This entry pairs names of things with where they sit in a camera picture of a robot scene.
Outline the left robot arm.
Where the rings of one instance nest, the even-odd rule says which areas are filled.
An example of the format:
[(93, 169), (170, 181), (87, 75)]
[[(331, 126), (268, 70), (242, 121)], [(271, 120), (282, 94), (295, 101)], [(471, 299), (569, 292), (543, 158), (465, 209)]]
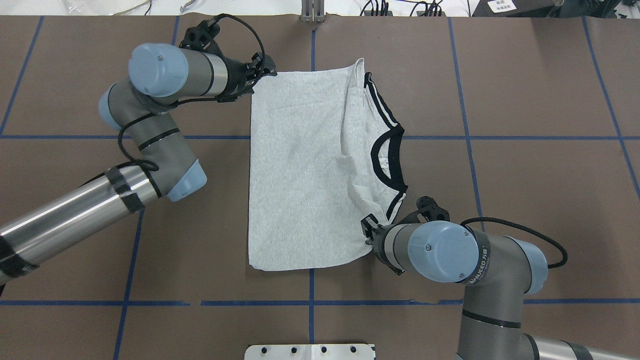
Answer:
[(44, 262), (151, 202), (172, 202), (201, 189), (208, 178), (170, 112), (197, 101), (232, 102), (276, 75), (261, 50), (247, 63), (228, 58), (216, 44), (144, 43), (132, 51), (128, 75), (100, 98), (103, 121), (117, 130), (125, 162), (50, 203), (1, 226), (1, 284), (28, 275)]

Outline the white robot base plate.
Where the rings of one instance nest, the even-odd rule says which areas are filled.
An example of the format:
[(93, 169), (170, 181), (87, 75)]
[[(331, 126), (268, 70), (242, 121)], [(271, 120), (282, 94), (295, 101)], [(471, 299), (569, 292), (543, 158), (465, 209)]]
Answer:
[(374, 344), (256, 344), (249, 346), (245, 360), (375, 360)]

